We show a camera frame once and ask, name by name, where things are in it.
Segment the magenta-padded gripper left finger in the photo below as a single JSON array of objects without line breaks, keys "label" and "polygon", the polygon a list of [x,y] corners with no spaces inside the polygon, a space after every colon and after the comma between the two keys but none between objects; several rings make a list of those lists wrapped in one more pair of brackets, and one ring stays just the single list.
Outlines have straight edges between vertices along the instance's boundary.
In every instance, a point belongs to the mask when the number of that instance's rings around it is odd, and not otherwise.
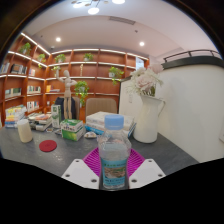
[{"label": "magenta-padded gripper left finger", "polygon": [[84,188],[98,189],[100,172],[99,151],[95,148],[83,159],[74,159],[62,175],[62,178]]}]

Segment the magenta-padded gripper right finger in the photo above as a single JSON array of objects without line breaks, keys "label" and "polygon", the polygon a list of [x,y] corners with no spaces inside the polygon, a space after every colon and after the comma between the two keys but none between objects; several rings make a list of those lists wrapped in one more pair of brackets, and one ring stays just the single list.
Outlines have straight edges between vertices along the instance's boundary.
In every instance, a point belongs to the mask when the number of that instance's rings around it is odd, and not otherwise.
[{"label": "magenta-padded gripper right finger", "polygon": [[127,161],[127,176],[129,188],[135,189],[165,177],[165,173],[153,159],[145,159],[132,149]]}]

